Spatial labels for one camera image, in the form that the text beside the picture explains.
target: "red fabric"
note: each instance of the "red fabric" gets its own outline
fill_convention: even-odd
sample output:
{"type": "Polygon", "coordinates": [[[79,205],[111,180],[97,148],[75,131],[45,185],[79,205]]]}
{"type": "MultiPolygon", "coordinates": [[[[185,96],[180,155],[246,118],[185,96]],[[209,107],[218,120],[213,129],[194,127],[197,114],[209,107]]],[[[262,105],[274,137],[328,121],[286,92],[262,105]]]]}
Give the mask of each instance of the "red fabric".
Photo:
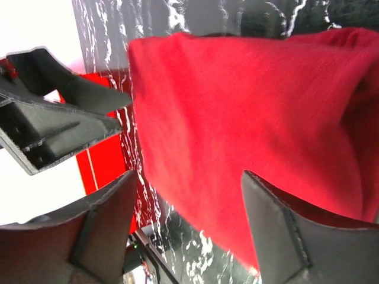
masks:
{"type": "Polygon", "coordinates": [[[129,46],[146,176],[196,228],[257,267],[240,178],[331,212],[379,207],[379,35],[285,41],[175,34],[129,46]]]}

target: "black marble surface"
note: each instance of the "black marble surface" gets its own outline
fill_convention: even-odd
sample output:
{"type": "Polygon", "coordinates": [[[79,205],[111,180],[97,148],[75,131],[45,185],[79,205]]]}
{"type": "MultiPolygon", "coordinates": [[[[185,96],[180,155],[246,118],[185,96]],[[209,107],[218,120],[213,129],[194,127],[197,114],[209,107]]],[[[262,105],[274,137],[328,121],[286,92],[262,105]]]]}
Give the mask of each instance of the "black marble surface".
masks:
{"type": "MultiPolygon", "coordinates": [[[[178,31],[196,35],[284,39],[330,28],[379,30],[377,0],[72,0],[86,71],[108,76],[113,87],[130,89],[126,48],[134,38],[166,36],[178,31]]],[[[136,169],[140,225],[155,222],[153,241],[182,283],[261,283],[252,267],[217,247],[167,204],[143,174],[142,155],[131,107],[118,112],[124,125],[123,150],[136,169]]]]}

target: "white wall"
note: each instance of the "white wall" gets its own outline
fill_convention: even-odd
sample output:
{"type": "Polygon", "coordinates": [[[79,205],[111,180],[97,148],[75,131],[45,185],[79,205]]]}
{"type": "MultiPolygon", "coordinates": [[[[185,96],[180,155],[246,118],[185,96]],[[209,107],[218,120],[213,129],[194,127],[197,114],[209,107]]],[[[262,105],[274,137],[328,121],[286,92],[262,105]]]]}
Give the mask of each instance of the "white wall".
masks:
{"type": "MultiPolygon", "coordinates": [[[[71,0],[0,1],[0,58],[46,46],[63,64],[84,72],[71,0]]],[[[85,196],[75,158],[29,176],[0,150],[0,225],[29,219],[85,196]]]]}

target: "red knit fabric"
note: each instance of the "red knit fabric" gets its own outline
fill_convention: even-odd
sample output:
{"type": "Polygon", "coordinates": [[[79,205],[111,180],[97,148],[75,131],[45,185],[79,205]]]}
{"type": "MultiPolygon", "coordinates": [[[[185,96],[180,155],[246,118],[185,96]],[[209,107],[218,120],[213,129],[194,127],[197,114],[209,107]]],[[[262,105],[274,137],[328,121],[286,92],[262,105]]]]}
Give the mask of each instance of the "red knit fabric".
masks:
{"type": "Polygon", "coordinates": [[[184,218],[257,267],[240,179],[323,209],[379,207],[379,34],[288,40],[174,34],[129,46],[146,176],[184,218]]]}

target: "black plastic bracket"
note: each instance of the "black plastic bracket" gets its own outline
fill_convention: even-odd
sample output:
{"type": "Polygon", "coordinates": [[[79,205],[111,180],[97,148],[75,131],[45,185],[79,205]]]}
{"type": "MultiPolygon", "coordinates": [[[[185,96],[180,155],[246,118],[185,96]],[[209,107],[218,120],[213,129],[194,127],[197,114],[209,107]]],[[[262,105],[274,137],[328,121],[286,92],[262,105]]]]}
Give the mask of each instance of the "black plastic bracket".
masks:
{"type": "Polygon", "coordinates": [[[46,49],[7,56],[0,75],[0,145],[29,175],[49,169],[120,133],[106,114],[131,104],[127,93],[77,76],[46,49]],[[58,90],[65,104],[45,101],[58,90]]]}

